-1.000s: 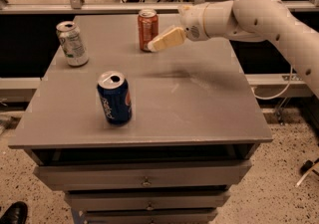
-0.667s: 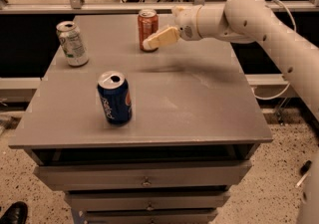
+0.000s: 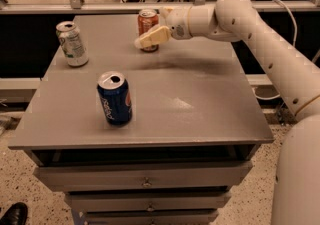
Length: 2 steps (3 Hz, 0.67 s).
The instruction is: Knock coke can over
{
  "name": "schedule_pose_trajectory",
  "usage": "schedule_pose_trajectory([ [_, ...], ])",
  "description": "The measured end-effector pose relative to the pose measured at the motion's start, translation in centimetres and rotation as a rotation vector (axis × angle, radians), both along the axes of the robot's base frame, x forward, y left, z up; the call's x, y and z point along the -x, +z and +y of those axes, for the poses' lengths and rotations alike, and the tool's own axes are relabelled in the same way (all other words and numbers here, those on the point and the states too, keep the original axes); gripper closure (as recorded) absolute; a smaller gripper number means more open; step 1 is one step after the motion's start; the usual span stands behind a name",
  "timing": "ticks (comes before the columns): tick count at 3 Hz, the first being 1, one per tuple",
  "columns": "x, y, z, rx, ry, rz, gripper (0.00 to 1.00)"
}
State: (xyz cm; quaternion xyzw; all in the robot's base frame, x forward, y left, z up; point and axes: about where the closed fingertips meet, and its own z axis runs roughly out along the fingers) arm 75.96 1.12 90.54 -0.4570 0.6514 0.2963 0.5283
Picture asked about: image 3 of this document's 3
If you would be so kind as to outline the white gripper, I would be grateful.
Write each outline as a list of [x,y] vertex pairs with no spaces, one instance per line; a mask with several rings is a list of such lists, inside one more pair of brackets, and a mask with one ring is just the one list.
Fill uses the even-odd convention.
[[153,26],[134,41],[135,47],[144,49],[152,45],[159,45],[167,42],[171,35],[176,40],[191,39],[189,11],[190,7],[160,7],[159,15],[165,19],[166,25],[169,28],[167,26],[160,26],[159,24]]

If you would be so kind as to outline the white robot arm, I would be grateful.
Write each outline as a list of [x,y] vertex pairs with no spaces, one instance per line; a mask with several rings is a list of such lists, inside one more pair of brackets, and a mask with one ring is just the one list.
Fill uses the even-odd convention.
[[251,0],[160,9],[164,23],[135,40],[137,48],[203,36],[243,41],[297,123],[277,162],[271,225],[320,225],[320,69],[268,26]]

